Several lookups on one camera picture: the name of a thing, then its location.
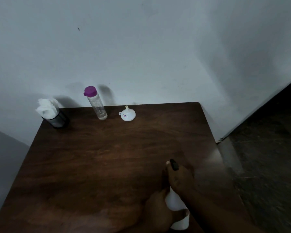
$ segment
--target water bottle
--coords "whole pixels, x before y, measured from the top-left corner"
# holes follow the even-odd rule
[[[105,111],[105,108],[101,102],[101,99],[96,88],[93,86],[85,88],[84,96],[88,98],[91,106],[93,107],[95,113],[97,114],[97,117],[100,120],[105,120],[108,117],[108,115],[107,112]]]

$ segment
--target floor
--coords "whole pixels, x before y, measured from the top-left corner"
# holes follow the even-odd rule
[[[252,221],[291,232],[291,84],[218,147]]]

